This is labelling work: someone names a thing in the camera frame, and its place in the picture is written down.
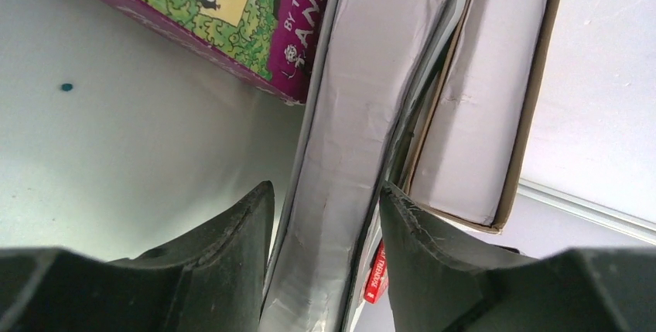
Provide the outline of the grey ianra book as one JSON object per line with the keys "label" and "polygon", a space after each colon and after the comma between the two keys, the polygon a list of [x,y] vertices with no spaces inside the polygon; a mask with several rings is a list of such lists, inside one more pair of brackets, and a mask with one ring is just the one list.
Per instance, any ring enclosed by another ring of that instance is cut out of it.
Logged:
{"label": "grey ianra book", "polygon": [[262,331],[351,331],[380,240],[378,194],[465,0],[327,0]]}

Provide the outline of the brown white Decorate book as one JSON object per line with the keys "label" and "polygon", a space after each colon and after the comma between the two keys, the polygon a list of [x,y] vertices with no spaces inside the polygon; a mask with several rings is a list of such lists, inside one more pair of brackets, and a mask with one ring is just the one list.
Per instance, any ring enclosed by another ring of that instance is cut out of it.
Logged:
{"label": "brown white Decorate book", "polygon": [[524,153],[560,0],[450,0],[443,61],[418,109],[400,177],[421,208],[501,232]]}

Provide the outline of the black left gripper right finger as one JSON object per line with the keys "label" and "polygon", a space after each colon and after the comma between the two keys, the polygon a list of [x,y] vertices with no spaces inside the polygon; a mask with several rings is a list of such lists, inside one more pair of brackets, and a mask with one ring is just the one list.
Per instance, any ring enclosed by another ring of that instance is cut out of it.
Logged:
{"label": "black left gripper right finger", "polygon": [[384,183],[380,215],[398,331],[653,331],[653,248],[535,259],[488,244]]}

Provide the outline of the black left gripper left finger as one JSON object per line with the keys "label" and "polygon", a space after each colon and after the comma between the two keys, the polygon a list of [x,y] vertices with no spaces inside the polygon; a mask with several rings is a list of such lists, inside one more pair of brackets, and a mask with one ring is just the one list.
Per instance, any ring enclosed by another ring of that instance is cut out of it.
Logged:
{"label": "black left gripper left finger", "polygon": [[275,194],[235,205],[139,257],[102,262],[64,248],[1,252],[3,331],[256,331]]}

